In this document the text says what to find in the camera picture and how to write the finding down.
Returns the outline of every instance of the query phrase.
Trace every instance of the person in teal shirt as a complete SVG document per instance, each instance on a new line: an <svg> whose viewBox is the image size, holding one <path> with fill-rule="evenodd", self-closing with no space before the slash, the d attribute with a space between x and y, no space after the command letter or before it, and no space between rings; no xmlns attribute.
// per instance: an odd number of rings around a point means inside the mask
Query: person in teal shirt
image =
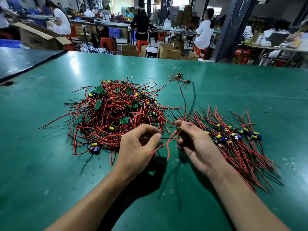
<svg viewBox="0 0 308 231"><path fill-rule="evenodd" d="M127 12L125 14L125 18L134 18L133 13L131 12L132 10L128 7Z"/></svg>

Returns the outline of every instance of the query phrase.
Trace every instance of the right hand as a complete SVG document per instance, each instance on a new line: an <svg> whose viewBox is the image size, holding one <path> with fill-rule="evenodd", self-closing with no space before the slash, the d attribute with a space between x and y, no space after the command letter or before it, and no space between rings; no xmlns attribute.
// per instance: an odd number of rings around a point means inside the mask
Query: right hand
<svg viewBox="0 0 308 231"><path fill-rule="evenodd" d="M209 176L214 167L227 163L210 136L202 129L186 121L175 121L182 126L184 133L189 137L179 137L176 147L183 150L194 166L206 176Z"/></svg>

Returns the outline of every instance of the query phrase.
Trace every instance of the hand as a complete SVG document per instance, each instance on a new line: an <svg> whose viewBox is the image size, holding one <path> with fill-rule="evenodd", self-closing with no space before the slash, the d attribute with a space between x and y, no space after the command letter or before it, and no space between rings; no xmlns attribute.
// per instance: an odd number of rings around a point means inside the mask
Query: hand
<svg viewBox="0 0 308 231"><path fill-rule="evenodd" d="M188 139L179 137L176 147L183 150L194 166L206 176L213 171L213 167L227 163L210 136L202 129L186 121L175 121L182 126Z"/></svg>
<svg viewBox="0 0 308 231"><path fill-rule="evenodd" d="M161 132L155 126L142 124L121 138L119 156L115 170L133 180L149 164L153 152L161 139Z"/></svg>

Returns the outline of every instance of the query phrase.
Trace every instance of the left hand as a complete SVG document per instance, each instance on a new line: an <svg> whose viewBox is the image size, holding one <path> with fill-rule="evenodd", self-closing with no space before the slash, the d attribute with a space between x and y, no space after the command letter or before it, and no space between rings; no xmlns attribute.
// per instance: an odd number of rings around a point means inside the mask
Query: left hand
<svg viewBox="0 0 308 231"><path fill-rule="evenodd" d="M133 180L149 164L153 152L161 139L160 130L151 125L142 124L121 138L119 156L114 167L122 176Z"/></svg>

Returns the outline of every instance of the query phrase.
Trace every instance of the person in black shirt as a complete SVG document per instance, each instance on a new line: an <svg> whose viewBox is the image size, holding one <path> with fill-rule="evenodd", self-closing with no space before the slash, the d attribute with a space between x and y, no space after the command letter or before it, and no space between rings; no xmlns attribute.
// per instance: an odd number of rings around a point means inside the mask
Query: person in black shirt
<svg viewBox="0 0 308 231"><path fill-rule="evenodd" d="M151 26L151 24L149 24L149 17L144 9L141 13L134 16L131 28L135 27L135 23L137 25L136 40L148 40L148 27Z"/></svg>

